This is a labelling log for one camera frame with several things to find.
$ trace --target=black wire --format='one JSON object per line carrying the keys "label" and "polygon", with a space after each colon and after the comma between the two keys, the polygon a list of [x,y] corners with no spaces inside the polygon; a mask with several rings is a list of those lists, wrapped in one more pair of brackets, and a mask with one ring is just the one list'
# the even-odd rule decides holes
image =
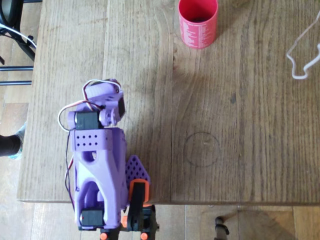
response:
{"label": "black wire", "polygon": [[70,201],[72,203],[72,208],[73,208],[73,211],[74,211],[75,210],[75,204],[74,204],[74,201],[72,199],[71,192],[70,192],[70,174],[69,174],[69,168],[68,168],[68,146],[69,146],[70,132],[71,132],[71,130],[69,131],[69,134],[68,134],[68,137],[67,137],[67,140],[66,140],[66,148],[65,148],[65,164],[66,164],[66,175],[68,177],[68,186],[67,186],[66,179],[64,180],[64,185],[65,185],[66,190],[68,191],[69,198],[70,198]]}

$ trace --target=wire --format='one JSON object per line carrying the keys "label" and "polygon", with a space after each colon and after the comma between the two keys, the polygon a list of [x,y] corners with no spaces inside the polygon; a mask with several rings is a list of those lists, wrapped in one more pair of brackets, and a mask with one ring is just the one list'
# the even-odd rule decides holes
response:
{"label": "wire", "polygon": [[64,175],[64,184],[65,185],[67,184],[68,171],[70,171],[73,163],[74,163],[74,156],[72,155],[72,158],[71,158],[71,160],[69,162],[69,165],[67,166],[67,170],[65,171],[65,175]]}
{"label": "wire", "polygon": [[310,26],[308,26],[304,32],[294,41],[294,44],[292,45],[292,47],[289,49],[289,51],[286,53],[286,57],[288,59],[290,59],[290,61],[292,62],[292,77],[296,80],[304,80],[308,77],[308,73],[307,73],[307,70],[314,64],[316,64],[316,62],[318,62],[320,60],[320,43],[317,45],[317,48],[319,50],[319,54],[317,57],[315,57],[315,59],[313,59],[312,61],[310,61],[308,64],[306,64],[304,67],[303,67],[303,71],[304,71],[304,75],[296,75],[296,62],[295,60],[293,59],[292,56],[290,56],[291,52],[293,51],[293,49],[297,46],[298,42],[300,41],[300,39],[317,23],[317,21],[319,20],[320,18],[320,11],[316,17],[316,19],[314,20],[313,23],[311,23]]}
{"label": "wire", "polygon": [[11,32],[13,32],[13,33],[15,33],[15,34],[20,35],[21,37],[27,39],[35,48],[37,48],[37,45],[35,44],[35,42],[32,41],[29,37],[23,35],[21,32],[18,32],[17,30],[14,30],[14,29],[12,29],[11,27],[8,27],[8,26],[3,25],[3,24],[1,24],[1,23],[0,23],[0,27],[1,27],[1,28],[4,28],[4,29],[7,29],[7,30],[9,30],[9,31],[11,31]]}
{"label": "wire", "polygon": [[64,106],[63,108],[61,108],[61,110],[60,110],[59,113],[58,113],[58,117],[57,117],[58,124],[59,124],[60,128],[62,128],[62,130],[64,130],[65,132],[69,132],[69,131],[70,131],[70,129],[65,128],[65,127],[62,125],[62,123],[61,123],[60,116],[61,116],[61,114],[63,113],[63,111],[66,110],[66,109],[68,109],[68,108],[72,108],[72,107],[75,107],[75,106],[77,106],[77,105],[79,105],[79,104],[83,104],[83,103],[87,103],[87,104],[89,104],[90,106],[93,105],[93,106],[95,106],[98,110],[102,110],[99,105],[97,105],[97,104],[95,104],[95,103],[93,103],[93,102],[90,102],[90,101],[88,101],[88,100],[80,100],[80,101],[76,101],[76,102],[74,102],[74,103],[68,104],[68,105]]}
{"label": "wire", "polygon": [[[118,83],[117,80],[115,80],[115,79],[113,79],[113,78],[112,78],[112,79],[107,79],[107,80],[91,79],[91,80],[87,81],[87,82],[83,85],[83,87],[82,87],[83,98],[84,98],[84,100],[86,100],[86,101],[88,101],[88,96],[87,96],[87,93],[86,93],[86,88],[87,88],[87,87],[89,86],[89,84],[92,83],[92,82],[101,82],[101,83],[113,84],[113,85],[117,86],[118,91],[121,91],[121,85],[120,85],[120,83]],[[91,111],[93,111],[92,106],[91,106],[89,103],[87,103],[87,105],[88,105],[89,109],[90,109]]]}
{"label": "wire", "polygon": [[68,166],[68,146],[69,146],[70,132],[71,132],[71,130],[69,131],[68,137],[66,139],[66,148],[65,148],[65,164],[66,164],[66,175],[67,175],[67,178],[68,178],[68,185],[67,185],[67,181],[64,181],[64,185],[65,185],[66,190],[68,191],[69,198],[71,200],[72,208],[73,208],[73,211],[74,211],[75,210],[75,204],[74,204],[74,200],[72,198],[71,191],[70,191],[70,174],[69,174],[69,166]]}

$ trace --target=chair leg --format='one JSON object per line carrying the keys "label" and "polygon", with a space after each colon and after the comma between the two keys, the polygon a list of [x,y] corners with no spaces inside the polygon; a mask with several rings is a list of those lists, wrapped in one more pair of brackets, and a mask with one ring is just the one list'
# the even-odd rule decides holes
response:
{"label": "chair leg", "polygon": [[42,0],[23,0],[24,4],[42,3]]}
{"label": "chair leg", "polygon": [[16,42],[18,43],[19,47],[25,52],[25,54],[27,54],[27,56],[31,58],[32,61],[35,61],[36,54],[31,49],[31,47],[26,44],[20,43],[19,41],[16,41]]}
{"label": "chair leg", "polygon": [[0,66],[0,72],[7,71],[33,71],[33,66]]}
{"label": "chair leg", "polygon": [[31,81],[0,81],[0,86],[31,85]]}

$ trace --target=drawn circle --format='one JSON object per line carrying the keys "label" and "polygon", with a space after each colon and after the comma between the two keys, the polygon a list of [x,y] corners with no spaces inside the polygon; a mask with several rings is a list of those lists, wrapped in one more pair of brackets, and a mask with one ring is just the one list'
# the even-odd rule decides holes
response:
{"label": "drawn circle", "polygon": [[184,142],[183,158],[191,165],[206,168],[221,157],[218,139],[207,132],[196,132]]}

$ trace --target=metal rod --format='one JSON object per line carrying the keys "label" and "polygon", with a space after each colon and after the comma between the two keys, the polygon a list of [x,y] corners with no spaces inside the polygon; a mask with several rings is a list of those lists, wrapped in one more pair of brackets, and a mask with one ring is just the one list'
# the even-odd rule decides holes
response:
{"label": "metal rod", "polygon": [[0,81],[0,86],[31,85],[32,81]]}
{"label": "metal rod", "polygon": [[34,66],[0,66],[0,71],[33,71]]}
{"label": "metal rod", "polygon": [[24,4],[42,3],[42,0],[23,0]]}

